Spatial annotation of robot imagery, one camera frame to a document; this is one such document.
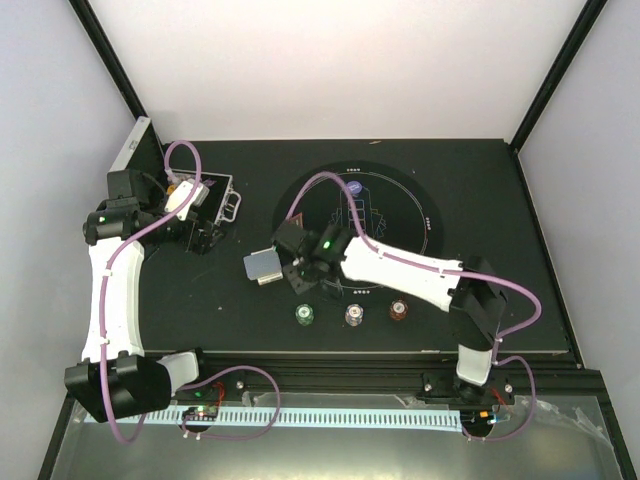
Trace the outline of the green poker chip stack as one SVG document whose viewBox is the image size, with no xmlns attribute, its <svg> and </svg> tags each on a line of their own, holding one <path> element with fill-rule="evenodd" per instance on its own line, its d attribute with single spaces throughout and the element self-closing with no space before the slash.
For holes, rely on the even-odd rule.
<svg viewBox="0 0 640 480">
<path fill-rule="evenodd" d="M 302 326 L 309 326 L 314 322 L 315 314 L 309 304 L 300 304 L 295 309 L 295 318 Z"/>
</svg>

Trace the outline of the blue white poker chip stack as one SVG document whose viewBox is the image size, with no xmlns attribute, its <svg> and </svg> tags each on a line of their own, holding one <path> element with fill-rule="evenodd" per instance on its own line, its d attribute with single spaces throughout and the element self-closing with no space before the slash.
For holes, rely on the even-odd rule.
<svg viewBox="0 0 640 480">
<path fill-rule="evenodd" d="M 344 314 L 345 322 L 352 327 L 357 327 L 362 323 L 364 309 L 359 304 L 349 305 Z"/>
</svg>

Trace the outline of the orange black poker chip stack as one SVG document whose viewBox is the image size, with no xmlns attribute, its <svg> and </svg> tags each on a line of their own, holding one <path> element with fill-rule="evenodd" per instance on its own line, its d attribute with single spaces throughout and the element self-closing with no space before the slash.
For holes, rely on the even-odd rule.
<svg viewBox="0 0 640 480">
<path fill-rule="evenodd" d="M 402 299 L 394 300 L 389 308 L 389 316 L 394 321 L 401 321 L 408 314 L 408 305 Z"/>
</svg>

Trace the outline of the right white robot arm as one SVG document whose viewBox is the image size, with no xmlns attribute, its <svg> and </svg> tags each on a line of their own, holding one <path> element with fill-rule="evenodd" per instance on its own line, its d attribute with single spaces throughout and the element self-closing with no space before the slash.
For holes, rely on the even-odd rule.
<svg viewBox="0 0 640 480">
<path fill-rule="evenodd" d="M 468 404 L 490 392 L 493 349 L 507 296 L 488 279 L 489 264 L 483 259 L 474 257 L 465 265 L 375 242 L 346 227 L 330 225 L 319 234 L 289 221 L 275 230 L 272 242 L 290 260 L 284 272 L 296 292 L 344 278 L 416 297 L 447 313 L 458 345 L 454 391 Z"/>
</svg>

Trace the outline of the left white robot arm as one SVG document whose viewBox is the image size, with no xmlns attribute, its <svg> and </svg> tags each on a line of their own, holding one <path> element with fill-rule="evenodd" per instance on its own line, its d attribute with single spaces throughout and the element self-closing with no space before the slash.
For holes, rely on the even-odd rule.
<svg viewBox="0 0 640 480">
<path fill-rule="evenodd" d="M 214 388 L 199 348 L 148 358 L 139 328 L 139 289 L 148 249 L 180 242 L 204 254 L 221 236 L 230 175 L 178 171 L 160 181 L 135 169 L 107 175 L 108 197 L 83 225 L 92 267 L 89 332 L 80 362 L 65 371 L 68 392 L 99 423 L 165 409 L 181 389 L 193 399 Z"/>
</svg>

